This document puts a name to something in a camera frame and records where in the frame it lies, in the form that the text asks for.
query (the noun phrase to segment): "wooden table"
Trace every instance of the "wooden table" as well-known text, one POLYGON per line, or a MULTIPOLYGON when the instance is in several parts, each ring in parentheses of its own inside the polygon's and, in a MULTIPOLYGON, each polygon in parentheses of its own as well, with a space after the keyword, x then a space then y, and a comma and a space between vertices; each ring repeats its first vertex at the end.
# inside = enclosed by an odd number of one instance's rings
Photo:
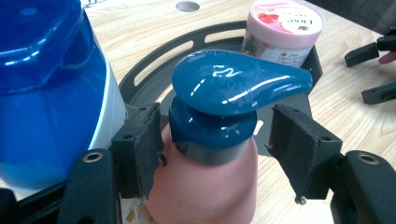
MULTIPOLYGON (((245 20, 253 1, 194 0, 200 8, 193 12, 177 10, 178 2, 107 0, 86 9, 118 82, 143 57, 177 36, 245 20)), ((309 95, 313 118, 344 141, 343 153, 366 150, 396 167, 396 101, 366 105, 361 99, 361 91, 396 81, 396 66, 372 60, 347 68, 345 54, 374 42, 379 34, 318 10, 327 24, 316 44, 324 74, 309 95)), ((289 180, 274 158, 259 157, 258 189, 252 223, 332 223, 332 193, 325 201, 296 204, 289 180)))

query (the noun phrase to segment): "pink bottle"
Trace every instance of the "pink bottle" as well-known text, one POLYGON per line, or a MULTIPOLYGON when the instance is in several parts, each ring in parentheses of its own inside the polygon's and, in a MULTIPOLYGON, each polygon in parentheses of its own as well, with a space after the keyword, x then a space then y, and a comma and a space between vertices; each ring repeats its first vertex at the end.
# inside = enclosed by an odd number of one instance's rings
POLYGON ((309 91, 309 72, 224 50, 195 52, 172 77, 163 162, 146 206, 158 224, 248 224, 257 193, 256 110, 309 91))

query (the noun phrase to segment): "blue container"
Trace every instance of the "blue container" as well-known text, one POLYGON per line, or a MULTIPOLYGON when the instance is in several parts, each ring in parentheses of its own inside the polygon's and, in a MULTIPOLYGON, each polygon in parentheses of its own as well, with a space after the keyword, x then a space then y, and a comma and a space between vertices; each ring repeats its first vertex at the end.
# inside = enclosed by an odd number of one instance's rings
POLYGON ((92 145, 109 68, 79 0, 0 2, 0 177, 41 190, 92 145))

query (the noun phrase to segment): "jar lid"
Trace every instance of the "jar lid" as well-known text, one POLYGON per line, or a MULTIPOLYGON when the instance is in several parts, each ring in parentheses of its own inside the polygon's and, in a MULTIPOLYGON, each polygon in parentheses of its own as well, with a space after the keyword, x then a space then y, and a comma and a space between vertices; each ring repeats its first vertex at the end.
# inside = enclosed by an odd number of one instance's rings
POLYGON ((312 47, 324 26, 325 20, 318 11, 288 0, 256 1, 247 18, 248 31, 283 49, 312 47))

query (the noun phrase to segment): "small container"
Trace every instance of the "small container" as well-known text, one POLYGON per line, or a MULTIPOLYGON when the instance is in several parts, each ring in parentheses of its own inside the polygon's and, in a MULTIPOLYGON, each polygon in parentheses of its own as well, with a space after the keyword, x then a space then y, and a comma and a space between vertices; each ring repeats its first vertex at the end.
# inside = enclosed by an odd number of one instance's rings
POLYGON ((301 67, 324 26, 323 16, 312 7, 287 0, 259 0, 247 17, 242 52, 301 67))

